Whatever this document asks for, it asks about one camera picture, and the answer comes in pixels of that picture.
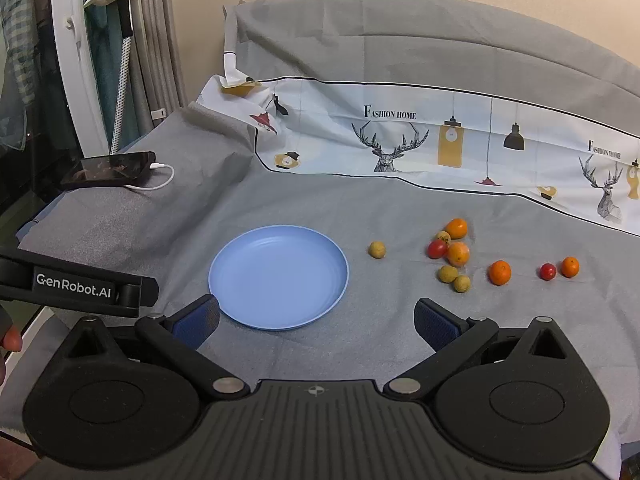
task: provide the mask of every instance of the blue plate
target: blue plate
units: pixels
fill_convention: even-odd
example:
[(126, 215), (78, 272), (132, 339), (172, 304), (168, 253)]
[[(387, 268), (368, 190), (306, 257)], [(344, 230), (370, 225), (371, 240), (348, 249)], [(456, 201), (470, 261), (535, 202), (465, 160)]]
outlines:
[(324, 316), (348, 281), (340, 247), (295, 225), (260, 227), (234, 238), (209, 269), (209, 290), (220, 310), (262, 330), (296, 328)]

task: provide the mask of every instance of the teal curtain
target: teal curtain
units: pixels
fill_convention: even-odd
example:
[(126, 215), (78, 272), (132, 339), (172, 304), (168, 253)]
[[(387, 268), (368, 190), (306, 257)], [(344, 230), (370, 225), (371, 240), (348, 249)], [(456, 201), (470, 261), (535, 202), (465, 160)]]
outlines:
[[(84, 12), (100, 108), (104, 118), (104, 129), (107, 132), (109, 145), (111, 145), (118, 77), (120, 75), (120, 56), (122, 53), (122, 35), (120, 33), (118, 9), (116, 3), (112, 3), (105, 7), (90, 6)], [(122, 133), (120, 134), (120, 147), (127, 146), (139, 136), (140, 132), (136, 121), (131, 85), (128, 82)]]

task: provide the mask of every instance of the silver screw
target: silver screw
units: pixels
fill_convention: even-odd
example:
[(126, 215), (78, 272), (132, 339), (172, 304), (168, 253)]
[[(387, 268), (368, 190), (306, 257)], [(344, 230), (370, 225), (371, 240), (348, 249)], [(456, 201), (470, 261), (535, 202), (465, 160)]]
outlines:
[(389, 388), (396, 394), (414, 394), (420, 389), (420, 383), (409, 377), (400, 377), (389, 383)]
[(222, 377), (213, 381), (213, 389), (220, 394), (236, 394), (244, 388), (244, 382), (237, 377)]

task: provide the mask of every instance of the white window frame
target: white window frame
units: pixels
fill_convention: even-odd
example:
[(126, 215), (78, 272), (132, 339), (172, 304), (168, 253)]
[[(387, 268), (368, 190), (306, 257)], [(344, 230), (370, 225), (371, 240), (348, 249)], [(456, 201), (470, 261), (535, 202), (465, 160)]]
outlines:
[(83, 5), (84, 0), (51, 0), (58, 64), (82, 154), (108, 155)]

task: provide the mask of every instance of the plate rim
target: plate rim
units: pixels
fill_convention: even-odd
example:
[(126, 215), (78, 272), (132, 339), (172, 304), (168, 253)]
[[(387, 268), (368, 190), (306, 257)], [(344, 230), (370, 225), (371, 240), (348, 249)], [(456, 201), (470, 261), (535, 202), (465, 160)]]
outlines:
[(336, 306), (338, 304), (338, 302), (342, 299), (342, 297), (344, 296), (344, 293), (347, 291), (347, 286), (349, 285), (349, 279), (351, 277), (351, 269), (349, 268), (349, 261), (347, 260), (347, 256), (346, 254), (344, 254), (344, 251), (342, 250), (342, 248), (340, 247), (340, 245), (338, 245), (337, 243), (335, 243), (331, 238), (329, 238), (327, 235), (325, 235), (324, 233), (321, 233), (320, 231), (317, 231), (315, 229), (312, 229), (311, 227), (305, 227), (302, 225), (292, 225), (292, 224), (273, 224), (273, 225), (264, 225), (262, 227), (257, 227), (255, 229), (250, 229), (249, 231), (245, 231), (242, 234), (239, 234), (238, 236), (236, 236), (235, 238), (233, 238), (232, 240), (228, 241), (219, 251), (218, 254), (216, 254), (215, 258), (213, 258), (213, 261), (211, 262), (210, 266), (209, 266), (209, 272), (207, 273), (207, 286), (209, 288), (209, 293), (213, 294), (213, 291), (211, 290), (211, 271), (213, 270), (213, 266), (216, 263), (216, 260), (218, 259), (218, 257), (220, 256), (220, 254), (222, 254), (225, 249), (227, 247), (229, 247), (229, 245), (233, 244), (236, 240), (242, 238), (245, 235), (249, 235), (255, 231), (261, 231), (264, 229), (271, 229), (271, 228), (275, 228), (275, 227), (291, 227), (294, 229), (302, 229), (305, 231), (311, 231), (317, 235), (320, 235), (322, 238), (325, 238), (326, 240), (329, 240), (329, 242), (331, 242), (337, 249), (338, 251), (340, 251), (340, 254), (342, 255), (342, 259), (344, 260), (344, 264), (346, 266), (347, 272), (345, 275), (345, 279), (344, 279), (344, 286), (340, 292), (340, 294), (338, 295), (338, 297), (335, 299), (335, 301), (325, 310), (323, 310), (320, 314), (318, 314), (317, 316), (315, 316), (313, 319), (310, 319), (309, 321), (305, 321), (304, 323), (300, 323), (294, 326), (286, 326), (286, 327), (282, 327), (282, 328), (268, 328), (268, 327), (263, 327), (263, 326), (257, 326), (257, 325), (253, 325), (253, 324), (248, 324), (248, 323), (244, 323), (242, 321), (238, 321), (235, 317), (232, 317), (229, 315), (229, 313), (222, 307), (222, 304), (220, 304), (220, 310), (222, 312), (224, 312), (224, 314), (229, 317), (230, 319), (232, 319), (233, 321), (235, 321), (236, 323), (239, 323), (243, 326), (247, 326), (249, 328), (255, 328), (257, 330), (265, 330), (268, 332), (282, 332), (285, 330), (293, 330), (296, 328), (300, 328), (302, 326), (306, 326), (310, 323), (313, 323), (315, 320), (320, 319), (322, 316), (324, 316), (325, 314), (327, 314), (334, 306)]

